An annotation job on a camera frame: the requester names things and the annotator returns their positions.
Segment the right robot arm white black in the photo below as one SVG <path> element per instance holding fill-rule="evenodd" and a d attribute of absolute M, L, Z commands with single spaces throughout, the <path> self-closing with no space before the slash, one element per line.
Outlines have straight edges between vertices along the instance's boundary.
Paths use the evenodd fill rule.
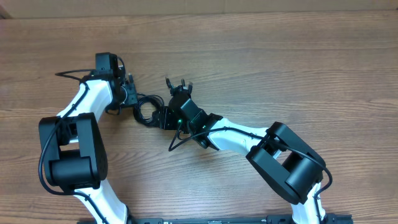
<path fill-rule="evenodd" d="M 325 161 L 287 125 L 250 128 L 202 109 L 165 107 L 161 127 L 188 135 L 204 148 L 243 155 L 269 187 L 292 206 L 294 223 L 324 223 L 320 202 Z"/>

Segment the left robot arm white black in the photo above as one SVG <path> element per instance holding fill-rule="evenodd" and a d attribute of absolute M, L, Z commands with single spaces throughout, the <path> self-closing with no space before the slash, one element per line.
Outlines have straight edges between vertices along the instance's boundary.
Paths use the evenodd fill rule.
<path fill-rule="evenodd" d="M 134 223 L 106 178 L 108 159 L 98 120 L 112 100 L 108 82 L 82 82 L 63 111 L 40 120 L 39 181 L 51 194 L 78 198 L 95 223 Z"/>

